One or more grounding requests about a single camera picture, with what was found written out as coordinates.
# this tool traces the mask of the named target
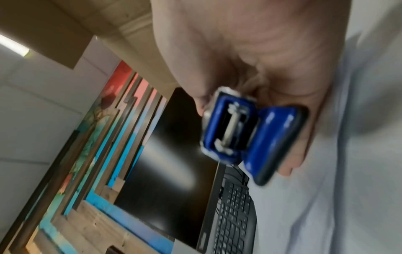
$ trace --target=ceiling light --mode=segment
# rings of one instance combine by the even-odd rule
[[[4,47],[11,49],[12,51],[21,56],[26,56],[26,54],[28,54],[29,52],[29,49],[27,47],[22,46],[18,42],[15,42],[7,37],[4,37],[1,34],[0,34],[0,44],[3,45]]]

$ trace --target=blue plastic device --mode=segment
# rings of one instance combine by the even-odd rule
[[[201,149],[226,164],[244,161],[264,186],[280,166],[308,117],[302,106],[259,109],[252,97],[220,87],[203,115]]]

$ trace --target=keyboard key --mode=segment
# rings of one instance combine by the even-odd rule
[[[237,247],[238,247],[239,251],[242,251],[242,250],[243,250],[244,242],[243,242],[242,239],[239,240],[239,245],[238,245]]]
[[[232,224],[232,226],[230,227],[230,233],[229,233],[230,238],[233,238],[234,233],[235,233],[235,228],[236,228],[235,225]]]
[[[237,243],[239,242],[239,236],[240,236],[240,228],[236,227],[234,230],[234,237],[233,237],[233,245],[237,246]]]
[[[250,203],[244,205],[244,212],[248,215],[248,212],[250,212]]]

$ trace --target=skin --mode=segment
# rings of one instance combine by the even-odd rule
[[[229,86],[259,106],[298,104],[308,122],[278,172],[299,167],[345,41],[350,0],[151,0],[155,40],[202,115]]]

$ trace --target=hand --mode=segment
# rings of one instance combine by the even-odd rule
[[[350,0],[151,0],[158,48],[202,115],[220,86],[260,106],[310,110],[278,172],[290,175],[309,146],[345,40]]]

